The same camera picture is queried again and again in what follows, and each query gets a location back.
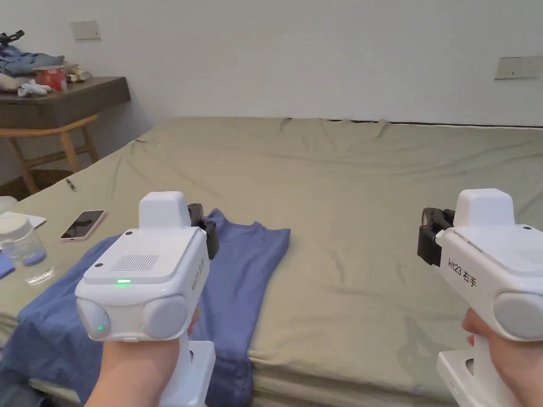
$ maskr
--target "blue t-shirt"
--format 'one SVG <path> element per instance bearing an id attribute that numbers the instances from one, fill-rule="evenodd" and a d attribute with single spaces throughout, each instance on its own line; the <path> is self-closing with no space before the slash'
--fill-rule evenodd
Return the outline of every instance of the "blue t-shirt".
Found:
<path id="1" fill-rule="evenodd" d="M 290 230 L 269 230 L 259 223 L 236 225 L 217 209 L 208 219 L 217 223 L 220 249 L 211 262 L 199 302 L 200 321 L 191 339 L 215 345 L 207 404 L 249 405 L 249 345 L 268 280 L 288 249 Z M 4 348 L 2 369 L 74 389 L 82 403 L 87 401 L 98 379 L 102 343 L 88 337 L 74 291 L 84 272 L 117 238 L 98 243 L 21 310 L 19 325 Z"/>

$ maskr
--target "wooden floor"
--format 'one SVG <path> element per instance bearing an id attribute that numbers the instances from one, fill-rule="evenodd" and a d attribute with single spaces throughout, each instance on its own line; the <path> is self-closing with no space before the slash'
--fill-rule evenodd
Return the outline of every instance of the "wooden floor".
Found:
<path id="1" fill-rule="evenodd" d="M 72 175 L 72 172 L 64 170 L 36 169 L 32 170 L 32 175 L 36 181 L 37 187 L 41 190 L 50 187 L 60 180 Z M 2 195 L 13 196 L 13 198 L 17 199 L 18 201 L 22 201 L 24 198 L 30 196 L 30 192 L 24 185 L 23 178 L 19 177 L 13 181 L 5 183 L 4 185 L 0 185 L 0 196 Z"/>

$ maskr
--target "white paper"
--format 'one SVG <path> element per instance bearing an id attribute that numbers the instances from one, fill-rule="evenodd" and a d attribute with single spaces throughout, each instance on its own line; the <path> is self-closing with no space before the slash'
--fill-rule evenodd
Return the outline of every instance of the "white paper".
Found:
<path id="1" fill-rule="evenodd" d="M 15 212 L 4 212 L 3 214 L 0 215 L 0 220 L 2 220 L 2 218 L 7 218 L 8 216 L 11 216 L 15 214 Z M 30 223 L 32 224 L 32 226 L 34 226 L 34 228 L 37 228 L 38 226 L 40 226 L 42 223 L 44 223 L 47 219 L 46 218 L 41 218 L 39 216 L 33 216 L 33 215 L 26 215 L 28 217 L 28 220 L 30 220 Z"/>

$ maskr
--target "red cup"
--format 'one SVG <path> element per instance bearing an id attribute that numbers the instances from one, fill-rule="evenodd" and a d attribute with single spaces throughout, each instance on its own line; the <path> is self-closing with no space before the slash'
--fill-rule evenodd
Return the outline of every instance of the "red cup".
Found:
<path id="1" fill-rule="evenodd" d="M 36 73 L 36 82 L 38 84 L 50 86 L 56 91 L 65 91 L 68 89 L 64 66 L 58 65 L 34 68 L 34 72 Z"/>

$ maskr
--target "wall switch plate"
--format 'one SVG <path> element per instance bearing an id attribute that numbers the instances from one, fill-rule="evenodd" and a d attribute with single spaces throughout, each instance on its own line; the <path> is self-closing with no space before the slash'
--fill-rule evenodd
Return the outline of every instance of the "wall switch plate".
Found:
<path id="1" fill-rule="evenodd" d="M 494 79 L 538 79 L 543 69 L 543 56 L 500 58 Z"/>
<path id="2" fill-rule="evenodd" d="M 100 30 L 96 20 L 70 22 L 73 37 L 76 41 L 100 40 Z"/>

